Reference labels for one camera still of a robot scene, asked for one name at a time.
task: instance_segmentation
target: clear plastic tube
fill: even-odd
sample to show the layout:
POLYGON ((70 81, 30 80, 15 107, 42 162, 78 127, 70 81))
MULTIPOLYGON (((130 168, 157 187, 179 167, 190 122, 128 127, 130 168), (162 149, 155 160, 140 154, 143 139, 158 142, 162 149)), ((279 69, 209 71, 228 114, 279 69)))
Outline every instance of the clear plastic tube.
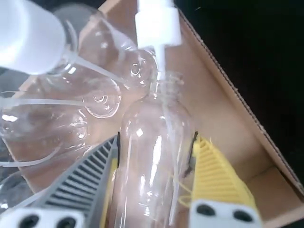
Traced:
POLYGON ((40 163, 46 162, 48 160, 50 160, 52 157, 54 157, 59 150, 61 149, 62 143, 52 152, 50 153, 48 156, 35 160, 35 161, 15 161, 15 162, 3 162, 0 161, 0 166, 2 167, 27 167, 27 166, 32 166, 32 165, 38 165, 40 163))
POLYGON ((28 99, 28 98, 1 98, 0 108, 17 107, 19 105, 72 105, 72 106, 97 106, 96 103, 88 103, 81 101, 55 100, 55 99, 28 99))

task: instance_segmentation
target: bottle body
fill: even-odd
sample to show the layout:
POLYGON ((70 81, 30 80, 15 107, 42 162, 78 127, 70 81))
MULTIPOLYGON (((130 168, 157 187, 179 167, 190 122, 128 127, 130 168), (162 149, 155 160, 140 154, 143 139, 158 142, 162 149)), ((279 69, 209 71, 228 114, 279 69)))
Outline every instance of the bottle body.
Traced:
POLYGON ((164 113, 163 99, 151 93, 124 115, 113 200, 116 228, 174 227, 178 213, 176 208, 172 210, 177 207, 174 185, 182 181, 188 166, 194 130, 187 110, 176 99, 166 97, 164 113), (174 135, 169 135, 166 118, 170 118, 174 135), (176 181, 174 171, 178 172, 176 181))

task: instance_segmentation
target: clear plastic bottle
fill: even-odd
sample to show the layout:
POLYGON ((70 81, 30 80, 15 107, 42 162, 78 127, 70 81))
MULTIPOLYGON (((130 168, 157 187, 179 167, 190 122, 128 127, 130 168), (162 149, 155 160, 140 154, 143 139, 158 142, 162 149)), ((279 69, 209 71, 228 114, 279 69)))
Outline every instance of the clear plastic bottle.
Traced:
POLYGON ((115 228, 175 226, 178 204, 174 191, 179 189, 174 185, 182 182, 194 136, 191 117, 178 101, 181 82, 175 73, 153 80, 148 95, 124 115, 112 202, 115 228), (173 181, 174 171, 179 180, 173 181))
POLYGON ((117 83, 127 88, 146 86, 156 68, 152 55, 140 54, 130 38, 96 9, 69 4, 54 15, 65 29, 65 51, 57 67, 41 77, 42 85, 99 104, 87 107, 96 118, 112 117, 121 101, 117 83))

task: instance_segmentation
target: pump dispenser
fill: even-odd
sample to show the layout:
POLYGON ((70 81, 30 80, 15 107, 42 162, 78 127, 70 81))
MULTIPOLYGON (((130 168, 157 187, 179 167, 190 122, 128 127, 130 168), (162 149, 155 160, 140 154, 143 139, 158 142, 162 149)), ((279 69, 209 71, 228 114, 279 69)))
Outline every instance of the pump dispenser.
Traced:
POLYGON ((179 12, 171 0, 138 0, 135 23, 138 48, 181 44, 179 12))

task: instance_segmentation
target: cardboard box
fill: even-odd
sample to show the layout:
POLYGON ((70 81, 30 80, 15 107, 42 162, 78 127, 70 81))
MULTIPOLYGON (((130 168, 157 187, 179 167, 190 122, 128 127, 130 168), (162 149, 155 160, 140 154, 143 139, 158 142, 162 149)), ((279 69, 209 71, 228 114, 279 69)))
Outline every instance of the cardboard box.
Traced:
MULTIPOLYGON (((136 0, 108 0, 99 9, 114 26, 136 40, 136 0)), ((180 22, 183 44, 167 49, 167 68, 183 74, 181 101, 195 119, 197 130, 212 140, 247 183, 266 228, 301 219, 304 217, 301 183, 182 13, 180 22)), ((87 144, 101 143, 116 134, 127 107, 143 95, 142 90, 122 94, 121 107, 110 119, 97 120, 89 116, 87 144)), ((39 156, 33 155, 33 148, 39 152, 38 144, 6 143, 16 160, 30 154, 39 156)), ((67 156, 56 165, 44 165, 39 171, 25 170, 29 185, 36 191, 48 186, 82 154, 83 151, 67 156)))

